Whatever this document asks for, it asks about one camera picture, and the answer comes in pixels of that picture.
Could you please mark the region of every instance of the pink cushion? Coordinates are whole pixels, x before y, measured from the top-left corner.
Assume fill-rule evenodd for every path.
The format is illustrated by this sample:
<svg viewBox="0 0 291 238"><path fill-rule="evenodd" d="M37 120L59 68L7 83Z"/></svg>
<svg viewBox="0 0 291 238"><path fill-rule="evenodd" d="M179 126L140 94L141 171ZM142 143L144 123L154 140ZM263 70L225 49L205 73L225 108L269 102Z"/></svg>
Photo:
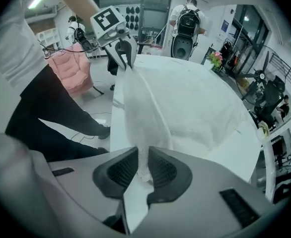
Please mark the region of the pink cushion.
<svg viewBox="0 0 291 238"><path fill-rule="evenodd" d="M78 71L75 75L69 78L62 79L62 84L66 89L72 89L81 85L85 79L88 78L88 75L82 71Z"/></svg>
<svg viewBox="0 0 291 238"><path fill-rule="evenodd" d="M82 51L79 43L68 47L67 50ZM92 87L90 61L84 52L56 52L48 59L48 63L72 96L81 94Z"/></svg>

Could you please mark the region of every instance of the man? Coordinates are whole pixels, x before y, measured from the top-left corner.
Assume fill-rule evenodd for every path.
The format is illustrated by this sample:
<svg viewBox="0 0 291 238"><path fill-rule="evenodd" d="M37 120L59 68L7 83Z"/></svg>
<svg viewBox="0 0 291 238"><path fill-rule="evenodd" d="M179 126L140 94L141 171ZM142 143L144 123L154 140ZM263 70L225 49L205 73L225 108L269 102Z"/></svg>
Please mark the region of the man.
<svg viewBox="0 0 291 238"><path fill-rule="evenodd" d="M75 16L70 16L68 23L70 23L70 26L67 29L67 35L66 35L65 39L70 40L71 43L74 43L75 42L74 32L75 32L76 28L79 27L80 29L82 29L85 32L85 26L81 23L78 24Z"/></svg>
<svg viewBox="0 0 291 238"><path fill-rule="evenodd" d="M289 113L289 96L284 96L284 104L277 108L277 110L281 114L281 118L284 119L286 115Z"/></svg>
<svg viewBox="0 0 291 238"><path fill-rule="evenodd" d="M196 6L197 6L196 0L186 0L185 5L184 4L178 5L172 10L172 13L171 13L171 16L169 19L169 24L171 26L173 26L172 43L173 43L175 36L177 35L177 25L178 25L178 20L179 20L181 12L183 10L185 10L186 8L195 11L198 9ZM193 36L193 43L196 42L196 38L197 38L198 34L205 34L206 27L207 27L207 19L206 19L204 13L199 11L198 16L201 20L201 23L200 23L200 27L196 27L196 29L195 29L195 34Z"/></svg>
<svg viewBox="0 0 291 238"><path fill-rule="evenodd" d="M93 0L63 0L86 22L99 11ZM96 122L69 96L44 59L42 48L24 19L23 0L12 0L0 16L0 72L21 100L6 134L31 150L42 152L48 162L106 153L68 140L39 119L64 125L85 135L104 139L110 128Z"/></svg>

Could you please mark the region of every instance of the gray panel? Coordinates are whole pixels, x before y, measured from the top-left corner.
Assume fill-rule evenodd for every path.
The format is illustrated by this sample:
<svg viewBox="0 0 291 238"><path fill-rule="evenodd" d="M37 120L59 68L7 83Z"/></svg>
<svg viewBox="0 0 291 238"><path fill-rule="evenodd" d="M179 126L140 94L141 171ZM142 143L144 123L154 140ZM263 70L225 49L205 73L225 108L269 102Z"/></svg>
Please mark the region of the gray panel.
<svg viewBox="0 0 291 238"><path fill-rule="evenodd" d="M237 219L219 194L234 188L256 213L262 215L272 204L256 188L223 166L186 154L158 148L187 164L193 180L188 190L172 203L153 204L133 233L135 237L218 238L241 229Z"/></svg>
<svg viewBox="0 0 291 238"><path fill-rule="evenodd" d="M116 214L119 201L104 197L93 182L92 173L100 164L125 153L129 149L126 148L84 159L52 162L49 166L51 170L67 167L73 168L74 172L56 177L57 181L77 204L84 208L90 215L100 221L104 221L108 217Z"/></svg>
<svg viewBox="0 0 291 238"><path fill-rule="evenodd" d="M32 157L34 159L35 171L38 174L38 180L45 197L58 217L64 238L125 237L125 235L102 224L85 209L80 207L77 202L72 200L53 176L49 165L41 153L33 151ZM62 163L51 163L56 168L59 168L60 164Z"/></svg>

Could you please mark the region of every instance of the black vent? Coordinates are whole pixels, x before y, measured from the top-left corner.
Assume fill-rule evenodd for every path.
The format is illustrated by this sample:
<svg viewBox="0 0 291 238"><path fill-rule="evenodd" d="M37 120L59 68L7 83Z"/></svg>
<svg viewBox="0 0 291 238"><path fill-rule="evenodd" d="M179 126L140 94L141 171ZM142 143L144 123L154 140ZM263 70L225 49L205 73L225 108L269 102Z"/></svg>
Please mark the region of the black vent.
<svg viewBox="0 0 291 238"><path fill-rule="evenodd" d="M227 189L220 192L236 219L243 228L249 226L259 219L255 211L244 201L234 189Z"/></svg>
<svg viewBox="0 0 291 238"><path fill-rule="evenodd" d="M98 166L92 179L105 197L122 199L137 170L138 149L133 147Z"/></svg>
<svg viewBox="0 0 291 238"><path fill-rule="evenodd" d="M148 165L151 166L154 188L166 186L176 177L176 167L159 155L153 154Z"/></svg>
<svg viewBox="0 0 291 238"><path fill-rule="evenodd" d="M126 190L137 170L138 155L131 154L109 167L107 170L107 176Z"/></svg>
<svg viewBox="0 0 291 238"><path fill-rule="evenodd" d="M154 186L154 192L147 197L148 205L175 201L192 182L190 168L159 148L149 147L148 166Z"/></svg>

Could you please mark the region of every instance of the black chair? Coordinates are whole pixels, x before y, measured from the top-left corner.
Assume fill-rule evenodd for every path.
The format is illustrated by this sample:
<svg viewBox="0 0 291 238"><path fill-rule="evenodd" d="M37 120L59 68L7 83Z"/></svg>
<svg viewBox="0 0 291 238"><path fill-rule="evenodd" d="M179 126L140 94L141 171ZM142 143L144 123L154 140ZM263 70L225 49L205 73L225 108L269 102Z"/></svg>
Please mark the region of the black chair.
<svg viewBox="0 0 291 238"><path fill-rule="evenodd" d="M283 92L285 91L285 83L279 78L275 77L274 80L269 80L264 92L264 98L269 103L274 103L270 106L255 107L255 115L259 121L264 121L269 128L275 125L277 121L271 113L275 110L281 100L284 98Z"/></svg>

